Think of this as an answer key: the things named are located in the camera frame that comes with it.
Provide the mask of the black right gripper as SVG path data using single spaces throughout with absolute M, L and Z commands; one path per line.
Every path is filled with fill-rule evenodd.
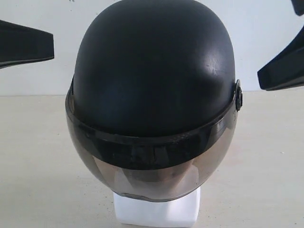
M 304 15 L 304 0 L 291 0 L 297 16 Z M 262 90 L 276 91 L 304 85 L 304 30 L 257 72 Z

